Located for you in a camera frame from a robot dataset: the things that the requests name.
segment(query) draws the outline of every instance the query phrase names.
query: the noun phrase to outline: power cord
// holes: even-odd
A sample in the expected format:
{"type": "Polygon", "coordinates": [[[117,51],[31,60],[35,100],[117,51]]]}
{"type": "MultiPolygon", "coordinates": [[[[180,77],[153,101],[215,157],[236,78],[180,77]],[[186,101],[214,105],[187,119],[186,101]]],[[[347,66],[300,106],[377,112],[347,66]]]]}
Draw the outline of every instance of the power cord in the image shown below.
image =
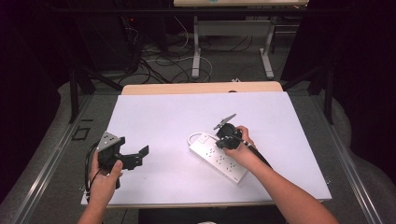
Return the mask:
{"type": "Polygon", "coordinates": [[[272,168],[272,166],[270,165],[270,163],[264,158],[264,156],[259,152],[259,150],[257,150],[257,148],[255,148],[253,145],[251,145],[249,142],[243,140],[242,138],[235,136],[235,135],[229,135],[230,137],[236,138],[239,141],[241,141],[241,143],[243,143],[245,146],[247,146],[248,149],[250,149],[251,152],[254,153],[254,155],[256,155],[262,162],[264,162],[267,166],[269,166],[270,168],[272,168]]]}
{"type": "Polygon", "coordinates": [[[97,141],[96,143],[94,143],[90,149],[87,152],[87,156],[85,158],[85,174],[84,174],[84,178],[85,178],[85,197],[87,199],[87,202],[90,202],[90,196],[91,196],[91,185],[93,183],[93,180],[96,178],[96,176],[100,173],[101,170],[99,170],[95,176],[92,178],[92,181],[90,183],[90,160],[91,160],[91,154],[92,152],[95,150],[95,148],[99,145],[99,141],[97,141]]]}
{"type": "Polygon", "coordinates": [[[123,223],[125,217],[126,217],[126,212],[128,212],[128,209],[125,209],[124,215],[122,216],[121,224],[123,223]]]}
{"type": "Polygon", "coordinates": [[[236,49],[239,46],[241,46],[242,43],[244,43],[246,39],[248,39],[248,35],[245,36],[245,38],[241,42],[239,42],[239,44],[237,44],[236,46],[234,46],[231,49],[209,49],[209,48],[206,48],[206,49],[205,48],[201,48],[201,49],[202,49],[202,51],[207,51],[207,52],[231,52],[231,51],[239,51],[239,52],[241,52],[241,51],[244,51],[244,50],[247,50],[248,48],[250,48],[250,46],[251,46],[251,44],[253,42],[253,36],[250,37],[250,41],[249,41],[249,43],[247,44],[247,46],[244,49],[236,49]]]}
{"type": "Polygon", "coordinates": [[[195,135],[198,135],[198,134],[206,134],[207,136],[209,136],[209,137],[215,139],[216,141],[219,140],[216,136],[211,135],[211,134],[209,134],[209,133],[192,133],[192,134],[187,138],[187,142],[189,143],[189,146],[192,144],[191,139],[192,139],[195,135]]]}

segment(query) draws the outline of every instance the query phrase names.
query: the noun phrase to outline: white table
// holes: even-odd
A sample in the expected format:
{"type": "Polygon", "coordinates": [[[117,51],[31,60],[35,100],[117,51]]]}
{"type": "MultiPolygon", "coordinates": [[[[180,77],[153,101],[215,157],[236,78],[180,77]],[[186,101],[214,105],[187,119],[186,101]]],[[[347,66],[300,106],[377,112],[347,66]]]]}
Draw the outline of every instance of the white table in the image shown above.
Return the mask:
{"type": "MultiPolygon", "coordinates": [[[[176,7],[279,7],[303,6],[308,0],[175,0],[176,7]]],[[[276,17],[269,21],[199,21],[194,17],[194,59],[191,76],[199,77],[201,49],[200,35],[254,35],[264,36],[264,48],[260,49],[265,75],[274,79],[274,73],[268,59],[268,51],[276,26],[276,17]]]]}
{"type": "MultiPolygon", "coordinates": [[[[318,200],[330,200],[290,98],[278,83],[159,84],[126,87],[114,108],[107,131],[125,136],[120,152],[149,145],[149,154],[143,166],[123,172],[109,207],[273,204],[251,173],[235,185],[189,150],[190,134],[215,134],[213,127],[233,113],[231,123],[249,128],[277,172],[318,200]]],[[[86,204],[84,197],[81,203],[86,204]]]]}

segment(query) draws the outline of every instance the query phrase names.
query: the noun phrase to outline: white power strip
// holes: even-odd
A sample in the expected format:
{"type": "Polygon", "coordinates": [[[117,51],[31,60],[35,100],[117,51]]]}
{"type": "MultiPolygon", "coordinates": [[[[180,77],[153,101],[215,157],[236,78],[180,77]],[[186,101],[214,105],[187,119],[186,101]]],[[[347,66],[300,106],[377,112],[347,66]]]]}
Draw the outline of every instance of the white power strip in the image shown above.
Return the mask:
{"type": "Polygon", "coordinates": [[[201,133],[190,145],[190,149],[225,177],[238,184],[247,169],[239,165],[233,158],[225,155],[224,151],[216,146],[216,141],[217,139],[214,139],[210,134],[201,133]]]}

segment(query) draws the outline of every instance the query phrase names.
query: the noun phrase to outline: gray floor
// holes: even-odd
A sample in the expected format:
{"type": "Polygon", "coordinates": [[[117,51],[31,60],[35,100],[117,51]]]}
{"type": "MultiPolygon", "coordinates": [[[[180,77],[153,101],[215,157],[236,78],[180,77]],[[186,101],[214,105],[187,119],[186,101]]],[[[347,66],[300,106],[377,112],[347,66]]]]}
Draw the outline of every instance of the gray floor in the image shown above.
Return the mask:
{"type": "MultiPolygon", "coordinates": [[[[203,42],[203,48],[205,43],[210,43],[209,49],[230,49],[243,39],[243,36],[209,37],[203,42]]],[[[278,36],[276,39],[276,52],[270,55],[276,80],[280,79],[292,40],[292,36],[278,36]]],[[[239,49],[246,47],[248,41],[249,38],[239,49]]],[[[207,58],[207,61],[201,60],[201,68],[208,73],[212,71],[211,82],[231,81],[236,77],[241,81],[266,81],[258,52],[260,47],[262,41],[255,37],[251,46],[244,51],[203,50],[202,57],[207,58]]],[[[187,48],[180,49],[180,46],[174,47],[174,51],[176,50],[188,51],[187,48]]],[[[146,60],[156,58],[157,56],[150,56],[146,60]]],[[[180,61],[179,66],[166,67],[159,66],[155,62],[149,64],[165,77],[173,78],[182,71],[181,68],[191,68],[191,63],[192,60],[185,60],[180,61]]],[[[206,80],[204,73],[202,72],[200,78],[194,81],[206,80]]],[[[106,74],[108,77],[116,75],[116,73],[106,74]]],[[[186,75],[177,76],[175,82],[184,81],[186,77],[186,75]]],[[[120,84],[139,84],[143,80],[145,80],[143,76],[128,77],[120,84]]],[[[79,96],[81,115],[71,125],[68,124],[71,110],[68,84],[59,89],[62,103],[57,116],[18,183],[1,204],[1,223],[77,222],[84,209],[79,204],[83,193],[79,188],[83,184],[85,153],[106,130],[119,94],[101,82],[94,81],[94,83],[97,92],[93,96],[83,94],[79,96]],[[81,134],[78,130],[82,128],[89,129],[89,133],[85,141],[78,141],[76,138],[81,134]]],[[[333,200],[324,204],[341,223],[392,223],[396,214],[394,185],[381,171],[353,154],[344,155],[343,158],[353,159],[352,163],[347,161],[349,163],[346,165],[343,158],[340,158],[343,154],[339,148],[348,152],[351,132],[348,119],[342,107],[334,101],[335,123],[329,126],[320,113],[322,97],[308,96],[305,91],[306,84],[301,83],[289,93],[319,167],[324,176],[331,181],[329,189],[333,200]],[[352,171],[356,170],[356,174],[351,173],[351,167],[352,171]],[[366,196],[357,197],[360,193],[366,196]]],[[[137,210],[109,209],[105,223],[137,223],[137,216],[137,210]]]]}

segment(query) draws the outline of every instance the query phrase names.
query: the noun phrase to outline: cable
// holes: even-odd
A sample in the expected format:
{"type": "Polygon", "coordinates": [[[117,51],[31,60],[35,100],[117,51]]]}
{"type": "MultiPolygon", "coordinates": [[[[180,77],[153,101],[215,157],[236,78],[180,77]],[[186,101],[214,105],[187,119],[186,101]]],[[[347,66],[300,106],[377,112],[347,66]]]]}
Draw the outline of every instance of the cable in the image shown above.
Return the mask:
{"type": "MultiPolygon", "coordinates": [[[[190,70],[193,70],[193,69],[198,69],[198,70],[200,70],[200,71],[203,71],[203,72],[209,74],[206,70],[204,70],[204,69],[202,69],[202,68],[189,68],[189,69],[187,69],[187,70],[185,70],[185,71],[187,72],[187,71],[190,71],[190,70]]],[[[176,79],[178,76],[180,76],[180,74],[182,74],[182,73],[183,73],[183,72],[180,72],[180,73],[176,74],[176,75],[172,78],[171,81],[174,82],[175,79],[176,79]]],[[[178,81],[177,83],[189,83],[189,82],[197,83],[196,81],[191,81],[191,80],[190,80],[190,76],[187,76],[187,81],[181,80],[181,81],[178,81]]]]}
{"type": "Polygon", "coordinates": [[[176,65],[177,67],[179,67],[179,68],[181,69],[182,73],[185,73],[185,74],[186,74],[187,78],[189,79],[189,74],[187,74],[187,71],[184,70],[184,68],[182,68],[180,65],[178,65],[177,63],[174,62],[174,61],[177,62],[177,60],[171,60],[171,59],[169,59],[169,58],[167,58],[167,57],[165,57],[165,56],[162,56],[162,57],[164,57],[165,59],[168,60],[168,61],[162,61],[162,62],[170,62],[170,63],[172,63],[172,64],[170,64],[170,65],[176,65]]]}
{"type": "Polygon", "coordinates": [[[90,194],[91,194],[91,186],[90,186],[90,177],[89,177],[89,169],[90,169],[90,158],[91,158],[91,154],[93,152],[93,150],[99,145],[99,141],[97,141],[96,143],[94,143],[91,147],[90,150],[88,150],[87,152],[87,156],[85,158],[85,174],[84,174],[84,178],[85,178],[85,193],[86,193],[86,199],[87,202],[90,202],[90,194]]]}
{"type": "Polygon", "coordinates": [[[204,49],[204,48],[202,48],[202,51],[208,51],[208,52],[244,51],[251,46],[251,44],[253,42],[253,36],[250,37],[250,42],[248,43],[247,47],[245,47],[244,49],[236,49],[236,48],[238,48],[243,42],[245,42],[245,40],[247,38],[248,38],[248,35],[245,36],[245,38],[239,44],[237,44],[235,47],[233,47],[232,49],[204,49]]]}
{"type": "MultiPolygon", "coordinates": [[[[200,59],[204,59],[208,64],[209,64],[209,66],[210,66],[210,72],[208,73],[208,75],[207,75],[207,77],[206,77],[206,79],[204,80],[204,82],[206,82],[208,79],[210,79],[210,77],[211,77],[211,75],[212,75],[212,72],[213,72],[213,65],[212,65],[212,63],[208,60],[208,59],[206,59],[206,58],[204,58],[204,57],[199,57],[200,59]]],[[[165,60],[149,60],[149,61],[146,61],[147,63],[152,63],[152,62],[164,62],[164,63],[167,63],[167,62],[181,62],[181,61],[185,61],[185,60],[188,60],[188,59],[194,59],[194,57],[187,57],[187,58],[183,58],[183,59],[176,59],[176,60],[170,60],[170,59],[168,59],[169,61],[165,61],[165,60]]]]}
{"type": "MultiPolygon", "coordinates": [[[[146,76],[146,77],[147,77],[146,80],[144,80],[143,82],[141,82],[141,83],[139,83],[139,84],[146,84],[146,83],[149,82],[150,78],[153,77],[149,71],[148,71],[148,74],[145,74],[145,73],[135,73],[135,74],[128,75],[127,77],[122,77],[122,78],[119,80],[119,84],[120,84],[125,78],[128,78],[128,77],[137,77],[137,76],[146,76]]],[[[156,79],[159,83],[161,83],[161,81],[160,81],[158,78],[156,78],[156,77],[153,77],[153,78],[156,79]]]]}
{"type": "Polygon", "coordinates": [[[113,51],[117,56],[119,56],[120,58],[122,58],[123,60],[132,63],[132,60],[123,56],[122,54],[120,54],[116,49],[113,48],[113,46],[110,45],[110,43],[108,43],[108,41],[105,39],[105,37],[99,32],[99,30],[97,29],[96,25],[93,24],[93,22],[88,19],[88,21],[90,22],[90,24],[92,25],[93,29],[95,30],[95,32],[102,38],[102,40],[105,42],[105,44],[111,49],[111,51],[113,51]]]}
{"type": "Polygon", "coordinates": [[[186,34],[186,43],[180,47],[180,49],[183,49],[189,43],[189,32],[187,32],[186,27],[184,27],[184,25],[181,23],[181,21],[177,17],[174,17],[174,18],[178,21],[178,23],[184,29],[184,32],[186,34]]]}
{"type": "Polygon", "coordinates": [[[157,71],[155,71],[154,69],[152,69],[152,67],[151,67],[145,60],[140,59],[140,62],[141,62],[142,65],[144,65],[149,71],[151,71],[155,77],[157,77],[158,79],[162,80],[164,83],[172,83],[171,81],[169,81],[168,79],[166,79],[165,77],[163,77],[160,73],[158,73],[157,71]]]}
{"type": "Polygon", "coordinates": [[[192,138],[193,136],[195,136],[195,135],[198,135],[198,134],[207,134],[207,136],[209,136],[209,137],[215,139],[216,141],[219,140],[216,136],[211,135],[211,134],[209,134],[209,133],[192,133],[192,134],[187,138],[187,142],[189,143],[189,146],[191,146],[191,144],[192,144],[191,138],[192,138]]]}
{"type": "Polygon", "coordinates": [[[256,155],[262,162],[264,162],[267,166],[269,166],[270,168],[272,168],[272,166],[270,165],[270,163],[264,158],[264,156],[259,152],[259,150],[257,150],[257,148],[255,148],[253,145],[251,145],[249,142],[243,140],[242,138],[235,136],[235,135],[229,135],[230,137],[234,137],[236,139],[238,139],[239,141],[241,141],[245,146],[247,146],[248,149],[250,149],[251,152],[254,153],[254,155],[256,155]]]}
{"type": "Polygon", "coordinates": [[[126,217],[126,212],[128,212],[128,209],[125,209],[124,215],[122,216],[121,224],[123,223],[125,217],[126,217]]]}

